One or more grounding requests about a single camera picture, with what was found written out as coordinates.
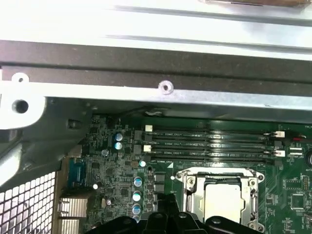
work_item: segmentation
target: perforated metal panel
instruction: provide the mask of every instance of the perforated metal panel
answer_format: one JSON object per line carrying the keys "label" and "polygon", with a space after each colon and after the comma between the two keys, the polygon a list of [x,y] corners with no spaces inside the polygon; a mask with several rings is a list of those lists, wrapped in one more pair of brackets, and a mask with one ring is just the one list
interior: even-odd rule
{"label": "perforated metal panel", "polygon": [[0,234],[49,234],[55,172],[0,193]]}

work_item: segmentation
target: black memory slot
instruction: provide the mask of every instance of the black memory slot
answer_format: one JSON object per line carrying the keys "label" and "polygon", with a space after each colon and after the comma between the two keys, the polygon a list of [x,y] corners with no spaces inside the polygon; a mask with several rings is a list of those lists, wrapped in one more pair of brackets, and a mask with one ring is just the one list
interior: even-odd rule
{"label": "black memory slot", "polygon": [[207,156],[167,156],[155,155],[152,160],[189,160],[189,161],[205,161],[205,162],[250,162],[250,163],[265,163],[274,165],[272,158],[254,158],[254,157],[207,157]]}

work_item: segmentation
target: electrolytic capacitor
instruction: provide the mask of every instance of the electrolytic capacitor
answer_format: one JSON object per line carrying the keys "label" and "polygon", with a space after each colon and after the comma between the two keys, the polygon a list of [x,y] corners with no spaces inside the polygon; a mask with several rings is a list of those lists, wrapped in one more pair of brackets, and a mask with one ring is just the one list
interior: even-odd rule
{"label": "electrolytic capacitor", "polygon": [[142,182],[142,178],[141,177],[136,177],[134,179],[134,184],[135,184],[136,187],[141,187],[142,183],[143,182]]}
{"label": "electrolytic capacitor", "polygon": [[140,201],[141,200],[141,193],[140,191],[135,191],[132,195],[133,201]]}
{"label": "electrolytic capacitor", "polygon": [[121,141],[122,139],[123,139],[123,136],[122,136],[121,133],[117,133],[117,134],[115,135],[115,140],[116,140],[116,141]]}
{"label": "electrolytic capacitor", "polygon": [[113,197],[110,197],[106,200],[106,205],[111,206],[115,202],[115,199]]}
{"label": "electrolytic capacitor", "polygon": [[133,216],[132,218],[133,218],[137,223],[140,221],[140,217],[137,216],[137,215]]}
{"label": "electrolytic capacitor", "polygon": [[122,148],[122,144],[120,142],[116,142],[115,149],[121,150],[121,148]]}
{"label": "electrolytic capacitor", "polygon": [[92,187],[93,187],[95,190],[97,190],[98,188],[102,187],[102,182],[101,182],[101,181],[98,181],[98,182],[95,183]]}
{"label": "electrolytic capacitor", "polygon": [[132,213],[138,215],[141,213],[141,206],[139,204],[134,204],[132,207]]}

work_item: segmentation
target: metal frame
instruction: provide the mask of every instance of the metal frame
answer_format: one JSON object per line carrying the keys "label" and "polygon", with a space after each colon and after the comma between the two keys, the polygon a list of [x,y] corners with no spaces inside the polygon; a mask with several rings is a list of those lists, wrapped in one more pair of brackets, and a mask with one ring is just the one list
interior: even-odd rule
{"label": "metal frame", "polygon": [[0,193],[0,232],[51,233],[54,188],[52,172]]}
{"label": "metal frame", "polygon": [[7,3],[0,20],[9,27],[0,39],[312,60],[311,6],[206,2],[68,1],[62,8],[39,4],[40,12]]}

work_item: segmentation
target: surface-mount component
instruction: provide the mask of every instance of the surface-mount component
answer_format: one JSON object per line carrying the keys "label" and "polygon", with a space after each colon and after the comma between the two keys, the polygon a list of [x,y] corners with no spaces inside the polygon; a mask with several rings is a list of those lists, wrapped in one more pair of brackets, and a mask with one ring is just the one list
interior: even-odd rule
{"label": "surface-mount component", "polygon": [[303,210],[304,209],[304,196],[303,194],[292,195],[292,209]]}
{"label": "surface-mount component", "polygon": [[258,222],[258,184],[262,173],[244,168],[191,167],[179,171],[176,179],[183,183],[183,211],[195,213],[205,222],[222,216],[255,230]]}

